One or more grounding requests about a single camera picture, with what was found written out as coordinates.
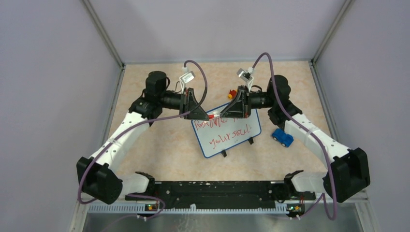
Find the blue framed whiteboard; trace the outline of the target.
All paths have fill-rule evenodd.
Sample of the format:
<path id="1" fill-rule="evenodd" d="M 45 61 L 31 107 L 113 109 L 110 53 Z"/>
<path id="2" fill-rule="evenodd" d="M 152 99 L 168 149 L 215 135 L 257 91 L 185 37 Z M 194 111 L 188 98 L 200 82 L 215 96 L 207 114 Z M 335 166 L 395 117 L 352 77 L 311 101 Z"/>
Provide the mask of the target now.
<path id="1" fill-rule="evenodd" d="M 193 120 L 193 131 L 205 158 L 226 151 L 244 142 L 253 143 L 253 139 L 262 132 L 259 114 L 252 109 L 248 118 L 214 117 L 209 121 Z"/>

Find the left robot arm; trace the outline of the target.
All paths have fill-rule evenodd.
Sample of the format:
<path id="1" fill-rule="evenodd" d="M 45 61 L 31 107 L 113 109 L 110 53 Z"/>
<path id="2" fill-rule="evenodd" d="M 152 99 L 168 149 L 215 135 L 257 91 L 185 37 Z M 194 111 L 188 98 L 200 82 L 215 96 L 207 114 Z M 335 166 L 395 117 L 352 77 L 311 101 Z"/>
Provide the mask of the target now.
<path id="1" fill-rule="evenodd" d="M 112 204 L 120 197 L 127 184 L 117 175 L 117 168 L 136 140 L 154 122 L 174 118 L 210 119 L 202 108 L 208 91 L 206 75 L 202 77 L 205 88 L 202 97 L 197 100 L 193 88 L 186 87 L 186 83 L 194 78 L 193 72 L 185 71 L 180 77 L 180 93 L 168 90 L 170 80 L 166 73 L 152 71 L 148 74 L 142 95 L 131 104 L 111 137 L 89 158 L 81 157 L 78 160 L 77 200 L 80 204 L 95 200 Z"/>

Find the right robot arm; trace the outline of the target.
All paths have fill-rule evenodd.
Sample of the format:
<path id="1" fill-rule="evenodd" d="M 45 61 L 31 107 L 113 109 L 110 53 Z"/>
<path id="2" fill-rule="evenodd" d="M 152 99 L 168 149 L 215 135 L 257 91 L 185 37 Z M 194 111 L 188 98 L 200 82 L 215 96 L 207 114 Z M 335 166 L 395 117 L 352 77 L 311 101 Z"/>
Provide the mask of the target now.
<path id="1" fill-rule="evenodd" d="M 251 92 L 239 86 L 233 100 L 221 111 L 221 118 L 248 118 L 253 109 L 268 109 L 270 121 L 285 134 L 299 140 L 321 160 L 326 172 L 295 171 L 284 178 L 283 192 L 297 199 L 303 192 L 326 193 L 342 203 L 370 183 L 368 157 L 361 148 L 349 148 L 316 127 L 290 101 L 291 87 L 283 75 L 269 80 L 266 91 Z"/>

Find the colourful toy brick vehicle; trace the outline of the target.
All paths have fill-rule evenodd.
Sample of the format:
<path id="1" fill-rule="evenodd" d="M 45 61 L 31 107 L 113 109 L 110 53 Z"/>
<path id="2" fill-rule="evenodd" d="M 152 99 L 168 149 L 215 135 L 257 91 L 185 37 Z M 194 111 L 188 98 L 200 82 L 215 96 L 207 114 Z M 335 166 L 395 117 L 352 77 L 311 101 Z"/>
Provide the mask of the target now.
<path id="1" fill-rule="evenodd" d="M 228 93 L 228 99 L 232 100 L 232 99 L 234 99 L 234 98 L 236 97 L 236 95 L 237 95 L 237 91 L 234 90 L 234 89 L 232 89 L 232 90 L 230 90 L 229 93 Z"/>

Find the blue toy car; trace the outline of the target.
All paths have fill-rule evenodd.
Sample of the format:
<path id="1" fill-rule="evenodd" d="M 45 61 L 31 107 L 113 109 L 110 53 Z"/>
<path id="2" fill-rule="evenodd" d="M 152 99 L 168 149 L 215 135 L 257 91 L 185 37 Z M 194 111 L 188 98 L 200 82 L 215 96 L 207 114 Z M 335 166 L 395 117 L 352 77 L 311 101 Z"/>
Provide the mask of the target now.
<path id="1" fill-rule="evenodd" d="M 271 134 L 271 137 L 284 147 L 289 147 L 294 141 L 294 138 L 290 134 L 287 134 L 284 130 L 279 128 Z"/>

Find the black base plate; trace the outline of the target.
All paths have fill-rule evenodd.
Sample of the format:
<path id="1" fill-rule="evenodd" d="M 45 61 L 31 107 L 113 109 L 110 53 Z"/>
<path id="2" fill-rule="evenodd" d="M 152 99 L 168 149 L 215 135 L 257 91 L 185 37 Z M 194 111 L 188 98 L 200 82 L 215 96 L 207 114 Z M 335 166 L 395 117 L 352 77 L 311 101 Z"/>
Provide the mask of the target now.
<path id="1" fill-rule="evenodd" d="M 128 193 L 127 201 L 147 196 L 165 202 L 166 209 L 204 210 L 274 209 L 281 203 L 315 200 L 312 192 L 297 192 L 284 181 L 162 181 L 150 184 L 144 193 Z"/>

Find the right aluminium frame post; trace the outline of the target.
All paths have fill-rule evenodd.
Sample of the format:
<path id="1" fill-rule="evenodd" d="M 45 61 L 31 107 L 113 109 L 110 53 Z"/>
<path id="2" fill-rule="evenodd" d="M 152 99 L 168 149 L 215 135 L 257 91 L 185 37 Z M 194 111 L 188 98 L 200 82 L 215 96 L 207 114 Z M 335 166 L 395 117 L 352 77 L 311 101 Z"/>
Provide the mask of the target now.
<path id="1" fill-rule="evenodd" d="M 343 19 L 345 18 L 346 14 L 350 10 L 350 8 L 354 5 L 355 0 L 345 0 L 343 5 L 341 6 L 340 10 L 338 11 L 335 19 L 333 20 L 328 32 L 326 33 L 324 39 L 320 43 L 316 53 L 314 54 L 313 58 L 311 59 L 312 66 L 315 66 L 320 58 L 322 57 L 323 53 L 325 52 L 327 46 L 331 42 L 333 36 L 335 35 L 337 29 L 341 25 Z"/>

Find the aluminium frame post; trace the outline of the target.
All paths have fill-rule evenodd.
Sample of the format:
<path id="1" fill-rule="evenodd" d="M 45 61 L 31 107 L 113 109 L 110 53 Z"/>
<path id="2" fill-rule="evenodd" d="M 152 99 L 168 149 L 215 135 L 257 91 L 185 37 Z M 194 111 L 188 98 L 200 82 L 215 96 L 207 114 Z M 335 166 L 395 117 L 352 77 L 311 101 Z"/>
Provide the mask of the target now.
<path id="1" fill-rule="evenodd" d="M 88 13 L 96 31 L 98 32 L 99 36 L 101 37 L 103 43 L 105 44 L 107 50 L 109 51 L 110 55 L 119 66 L 121 70 L 124 69 L 124 62 L 119 56 L 117 49 L 114 46 L 108 32 L 106 31 L 102 21 L 100 20 L 96 10 L 94 9 L 90 0 L 81 0 L 86 12 Z"/>
<path id="2" fill-rule="evenodd" d="M 341 25 L 343 19 L 345 18 L 346 14 L 350 10 L 350 8 L 354 5 L 355 0 L 345 0 L 343 5 L 341 6 L 340 10 L 338 11 L 335 19 L 333 20 L 328 32 L 326 33 L 324 39 L 320 43 L 316 53 L 314 54 L 313 58 L 311 59 L 312 66 L 315 66 L 320 58 L 322 57 L 323 53 L 325 52 L 327 46 L 331 42 L 333 36 L 335 35 L 337 29 Z"/>

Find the left aluminium frame post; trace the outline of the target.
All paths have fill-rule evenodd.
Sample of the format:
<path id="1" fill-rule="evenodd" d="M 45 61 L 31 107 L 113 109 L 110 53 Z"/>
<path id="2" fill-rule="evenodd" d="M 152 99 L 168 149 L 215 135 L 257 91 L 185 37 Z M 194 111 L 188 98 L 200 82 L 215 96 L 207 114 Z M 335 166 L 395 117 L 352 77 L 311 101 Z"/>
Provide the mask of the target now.
<path id="1" fill-rule="evenodd" d="M 110 55 L 119 66 L 121 70 L 124 69 L 124 62 L 119 56 L 117 49 L 114 46 L 108 32 L 106 31 L 102 21 L 100 20 L 96 10 L 94 9 L 90 0 L 81 0 L 86 12 L 88 13 L 96 31 L 98 32 L 99 36 L 101 37 L 103 43 L 105 44 L 107 50 L 109 51 Z"/>

